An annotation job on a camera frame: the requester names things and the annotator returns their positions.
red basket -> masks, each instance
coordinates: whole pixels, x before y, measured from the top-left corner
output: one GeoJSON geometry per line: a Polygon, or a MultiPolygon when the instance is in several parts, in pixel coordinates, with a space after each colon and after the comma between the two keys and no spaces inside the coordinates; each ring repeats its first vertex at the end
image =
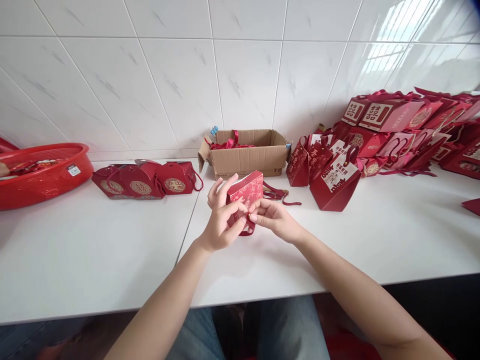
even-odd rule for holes
{"type": "Polygon", "coordinates": [[[0,210],[18,209],[41,203],[86,182],[94,171],[87,157],[88,150],[87,145],[68,142],[0,154],[0,162],[9,168],[28,161],[66,159],[45,169],[0,181],[0,210]]]}

dark floor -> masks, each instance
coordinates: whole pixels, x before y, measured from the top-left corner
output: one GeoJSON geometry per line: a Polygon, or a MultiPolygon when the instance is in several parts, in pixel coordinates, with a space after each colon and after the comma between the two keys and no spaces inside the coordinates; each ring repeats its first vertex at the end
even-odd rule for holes
{"type": "Polygon", "coordinates": [[[458,360],[480,359],[480,274],[384,287],[458,360]]]}

white table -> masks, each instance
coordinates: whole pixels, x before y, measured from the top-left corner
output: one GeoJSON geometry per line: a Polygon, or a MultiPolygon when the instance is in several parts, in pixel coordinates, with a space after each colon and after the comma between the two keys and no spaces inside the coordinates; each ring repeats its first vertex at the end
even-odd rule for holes
{"type": "MultiPolygon", "coordinates": [[[[382,285],[480,273],[480,217],[461,203],[480,198],[480,181],[436,167],[438,177],[377,175],[360,180],[343,212],[320,211],[308,187],[290,187],[287,177],[267,177],[288,189],[293,217],[342,257],[382,285]]],[[[193,211],[180,257],[210,216],[212,169],[193,211]]],[[[256,227],[211,257],[193,307],[323,292],[300,252],[256,227]]]]}
{"type": "Polygon", "coordinates": [[[109,200],[89,180],[0,212],[0,324],[140,308],[175,266],[198,194],[109,200]]]}

leg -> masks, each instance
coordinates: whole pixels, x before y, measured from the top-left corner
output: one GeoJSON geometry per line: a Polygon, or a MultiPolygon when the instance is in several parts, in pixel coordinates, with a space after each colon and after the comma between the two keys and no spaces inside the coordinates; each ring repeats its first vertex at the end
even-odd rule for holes
{"type": "Polygon", "coordinates": [[[0,326],[0,359],[34,359],[44,347],[58,345],[82,330],[89,318],[0,326]]]}
{"type": "Polygon", "coordinates": [[[191,309],[166,360],[225,360],[210,307],[191,309]]]}
{"type": "Polygon", "coordinates": [[[310,295],[262,301],[258,360],[330,360],[310,295]]]}

open cardboard box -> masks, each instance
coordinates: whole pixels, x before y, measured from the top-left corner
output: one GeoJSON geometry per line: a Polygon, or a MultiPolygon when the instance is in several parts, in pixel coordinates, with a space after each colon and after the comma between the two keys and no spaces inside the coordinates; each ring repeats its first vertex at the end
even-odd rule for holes
{"type": "MultiPolygon", "coordinates": [[[[231,130],[219,130],[215,134],[215,143],[223,144],[234,138],[231,130]]],[[[239,130],[239,145],[255,145],[231,149],[210,150],[210,145],[203,139],[198,150],[198,164],[202,171],[205,161],[213,166],[215,178],[231,178],[238,173],[243,178],[258,170],[264,177],[278,176],[285,167],[290,154],[287,139],[271,129],[239,130]]]]}

